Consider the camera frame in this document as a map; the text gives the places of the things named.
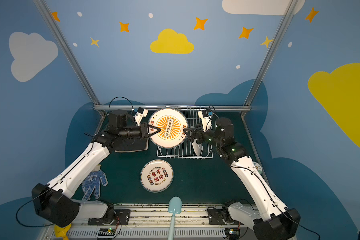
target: yellow star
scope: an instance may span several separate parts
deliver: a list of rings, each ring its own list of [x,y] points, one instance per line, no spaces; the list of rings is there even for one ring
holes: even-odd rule
[[[119,22],[120,23],[120,26],[121,26],[121,29],[120,29],[120,31],[126,31],[126,32],[128,32],[129,33],[129,30],[128,30],[128,25],[129,25],[129,23],[122,23],[122,22]]]
[[[305,18],[305,19],[308,19],[309,22],[311,23],[313,18],[316,16],[316,14],[318,13],[319,11],[315,11],[314,8],[312,8],[311,12],[309,13],[309,15]]]
[[[60,21],[60,19],[58,18],[58,12],[52,13],[52,16],[56,21],[58,21],[58,22]]]
[[[96,40],[96,41],[95,41],[95,40],[92,39],[91,45],[96,45],[97,47],[99,47],[99,46],[97,45],[97,42],[98,42],[98,41],[100,41],[100,40]]]
[[[253,30],[253,28],[251,29],[246,29],[245,27],[243,27],[243,32],[241,33],[241,35],[239,36],[239,38],[246,38],[248,39],[250,37],[250,32]]]
[[[207,21],[207,19],[199,19],[199,18],[196,18],[196,26],[193,30],[196,30],[196,29],[201,29],[204,31],[204,25],[205,25],[205,22]]]
[[[272,41],[273,41],[273,39],[269,40],[269,39],[268,39],[268,36],[266,36],[265,42],[262,43],[262,44],[260,44],[260,46],[261,46],[261,45],[266,45],[267,48],[268,48],[269,43],[272,42]]]

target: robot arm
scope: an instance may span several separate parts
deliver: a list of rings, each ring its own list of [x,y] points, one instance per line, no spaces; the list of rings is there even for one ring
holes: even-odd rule
[[[47,185],[38,184],[33,188],[32,197],[36,214],[59,227],[69,225],[77,217],[102,218],[109,212],[112,218],[113,207],[101,202],[83,202],[71,200],[71,198],[94,167],[109,156],[111,151],[116,150],[123,139],[148,140],[150,136],[160,131],[158,127],[145,122],[140,123],[142,117],[146,115],[147,110],[139,108],[135,116],[136,125],[127,126],[127,119],[133,118],[126,111],[109,114],[109,125],[106,131],[99,132],[82,154]],[[149,133],[149,127],[156,131]]]
[[[200,111],[199,116],[203,120],[206,114]],[[215,131],[206,125],[207,122],[202,121],[203,126],[184,129],[195,153],[200,154],[202,142],[213,145],[220,157],[238,175],[259,210],[256,212],[237,202],[228,207],[230,217],[251,228],[258,240],[286,240],[293,237],[298,225],[289,219],[299,223],[299,213],[296,209],[288,209],[258,173],[244,147],[235,141],[231,120],[217,119]]]

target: dish rack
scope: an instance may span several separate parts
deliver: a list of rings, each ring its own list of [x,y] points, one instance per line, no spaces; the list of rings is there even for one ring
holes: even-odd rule
[[[183,106],[176,108],[179,110],[187,119],[188,127],[195,126],[196,124],[201,124],[202,121],[198,116],[198,111],[204,110],[206,108],[193,107],[193,106]],[[164,148],[157,147],[157,156],[164,158],[189,158],[189,159],[206,159],[213,157],[212,146],[209,143],[202,143],[202,152],[200,156],[195,154],[193,150],[192,143],[186,138],[182,144],[173,148]]]

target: blue dotted glove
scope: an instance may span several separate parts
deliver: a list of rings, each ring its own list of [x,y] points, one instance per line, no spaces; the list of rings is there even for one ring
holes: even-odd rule
[[[91,194],[93,191],[95,191],[95,199],[99,199],[100,182],[103,186],[108,184],[106,174],[100,170],[100,166],[100,164],[97,165],[81,184],[81,188],[84,191],[84,201],[91,199]]]

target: green table surface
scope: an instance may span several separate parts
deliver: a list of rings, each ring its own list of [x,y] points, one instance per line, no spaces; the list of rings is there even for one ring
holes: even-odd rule
[[[144,118],[148,121],[149,112]],[[253,150],[246,134],[239,113],[217,113],[218,116],[230,118],[235,128],[235,140],[243,144],[252,159]],[[211,159],[179,159],[157,157],[157,146],[149,140],[146,151],[130,153],[111,153],[101,164],[106,173],[108,184],[101,186],[99,200],[117,203],[168,203],[178,196],[184,204],[222,204],[232,199],[246,199],[254,203],[239,177],[217,155]],[[173,168],[171,185],[159,193],[151,193],[143,188],[140,172],[147,162],[163,159]],[[84,193],[79,187],[74,199],[82,199]]]

